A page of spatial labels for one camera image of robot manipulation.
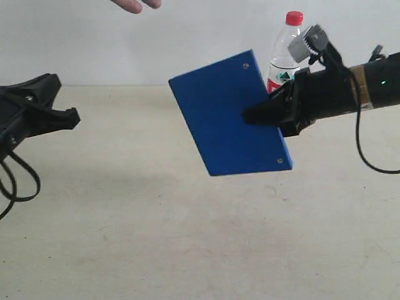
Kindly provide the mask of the person's bare hand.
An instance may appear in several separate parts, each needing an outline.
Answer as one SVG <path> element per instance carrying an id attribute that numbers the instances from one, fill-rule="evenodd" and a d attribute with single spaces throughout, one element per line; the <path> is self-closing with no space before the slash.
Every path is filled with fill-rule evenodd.
<path id="1" fill-rule="evenodd" d="M 159 9 L 162 5 L 161 0 L 111 0 L 115 5 L 131 14 L 140 14 L 143 6 L 151 9 Z"/>

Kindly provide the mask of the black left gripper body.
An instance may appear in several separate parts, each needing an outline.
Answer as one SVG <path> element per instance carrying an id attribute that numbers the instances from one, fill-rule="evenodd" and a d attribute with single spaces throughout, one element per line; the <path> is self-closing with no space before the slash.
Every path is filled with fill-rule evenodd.
<path id="1" fill-rule="evenodd" d="M 31 135 L 26 119 L 29 96 L 23 89 L 1 89 L 1 156 L 7 156 L 8 149 L 14 150 Z"/>

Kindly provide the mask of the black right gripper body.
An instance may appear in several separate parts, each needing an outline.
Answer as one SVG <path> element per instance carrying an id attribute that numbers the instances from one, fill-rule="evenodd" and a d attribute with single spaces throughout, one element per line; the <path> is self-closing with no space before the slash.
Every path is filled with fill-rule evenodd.
<path id="1" fill-rule="evenodd" d="M 315 121 L 357 110 L 353 82 L 335 70 L 311 72 L 308 68 L 295 74 L 291 100 L 296 103 L 294 120 L 285 120 L 279 128 L 285 138 L 299 135 Z"/>

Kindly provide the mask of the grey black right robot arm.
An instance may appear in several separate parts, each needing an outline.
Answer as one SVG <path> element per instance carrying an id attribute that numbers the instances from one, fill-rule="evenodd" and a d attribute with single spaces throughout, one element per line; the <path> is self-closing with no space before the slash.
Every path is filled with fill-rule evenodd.
<path id="1" fill-rule="evenodd" d="M 333 67 L 299 70 L 294 79 L 242 113 L 247 124 L 274 126 L 297 136 L 317 120 L 399 104 L 399 54 L 350 67 L 351 77 Z"/>

